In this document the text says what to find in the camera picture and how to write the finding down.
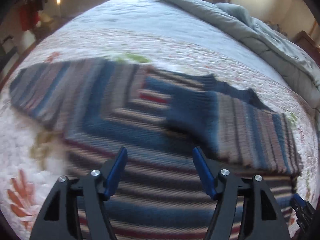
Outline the grey-blue comforter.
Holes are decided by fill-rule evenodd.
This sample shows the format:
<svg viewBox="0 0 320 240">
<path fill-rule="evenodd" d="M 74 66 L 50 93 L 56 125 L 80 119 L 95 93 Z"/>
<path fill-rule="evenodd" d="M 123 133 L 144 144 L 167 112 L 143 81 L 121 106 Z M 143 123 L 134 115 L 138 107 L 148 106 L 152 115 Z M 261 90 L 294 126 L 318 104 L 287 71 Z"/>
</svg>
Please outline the grey-blue comforter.
<svg viewBox="0 0 320 240">
<path fill-rule="evenodd" d="M 319 107 L 319 67 L 299 46 L 242 6 L 203 0 L 161 0 L 219 28 L 272 66 L 312 108 Z"/>
</svg>

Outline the blue striped knit sweater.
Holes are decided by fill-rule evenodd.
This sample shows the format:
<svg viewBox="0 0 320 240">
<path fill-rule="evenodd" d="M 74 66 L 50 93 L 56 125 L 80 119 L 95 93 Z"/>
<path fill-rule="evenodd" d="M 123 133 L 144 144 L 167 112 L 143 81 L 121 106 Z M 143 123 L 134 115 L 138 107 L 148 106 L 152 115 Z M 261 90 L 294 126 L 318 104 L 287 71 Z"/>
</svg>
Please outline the blue striped knit sweater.
<svg viewBox="0 0 320 240">
<path fill-rule="evenodd" d="M 292 179 L 302 170 L 291 122 L 251 89 L 213 75 L 89 59 L 24 68 L 9 95 L 15 108 L 61 135 L 71 177 L 127 149 L 119 187 L 105 203 L 118 238 L 205 236 L 215 203 L 197 175 L 196 146 L 238 175 L 261 173 L 289 210 Z"/>
</svg>

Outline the floral quilted bedspread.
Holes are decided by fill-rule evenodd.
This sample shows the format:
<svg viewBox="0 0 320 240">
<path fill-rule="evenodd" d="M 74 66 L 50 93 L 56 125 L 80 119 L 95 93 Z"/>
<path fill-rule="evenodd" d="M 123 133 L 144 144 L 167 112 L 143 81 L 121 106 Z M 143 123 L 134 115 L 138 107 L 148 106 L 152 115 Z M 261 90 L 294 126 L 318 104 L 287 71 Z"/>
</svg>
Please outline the floral quilted bedspread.
<svg viewBox="0 0 320 240">
<path fill-rule="evenodd" d="M 272 66 L 244 44 L 185 10 L 161 0 L 110 0 L 42 41 L 1 90 L 2 225 L 18 239 L 30 237 L 57 179 L 76 177 L 68 174 L 68 147 L 61 135 L 15 108 L 10 84 L 20 70 L 35 64 L 89 59 L 146 64 L 192 76 L 213 75 L 236 89 L 253 90 L 265 106 L 291 122 L 302 164 L 300 174 L 292 179 L 291 197 L 298 193 L 312 205 L 317 204 L 319 107 L 310 107 Z M 294 235 L 298 225 L 290 199 L 288 211 L 280 208 Z"/>
</svg>

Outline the dark wooden headboard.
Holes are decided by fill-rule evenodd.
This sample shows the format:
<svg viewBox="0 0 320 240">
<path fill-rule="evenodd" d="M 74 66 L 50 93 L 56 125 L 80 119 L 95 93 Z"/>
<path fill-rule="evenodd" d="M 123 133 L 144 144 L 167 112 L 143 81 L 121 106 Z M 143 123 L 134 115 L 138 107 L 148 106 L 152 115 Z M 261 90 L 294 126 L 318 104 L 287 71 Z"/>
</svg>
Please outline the dark wooden headboard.
<svg viewBox="0 0 320 240">
<path fill-rule="evenodd" d="M 319 45 L 311 38 L 318 26 L 319 24 L 314 20 L 311 30 L 308 33 L 304 30 L 300 31 L 294 36 L 292 42 L 302 48 L 319 66 Z"/>
</svg>

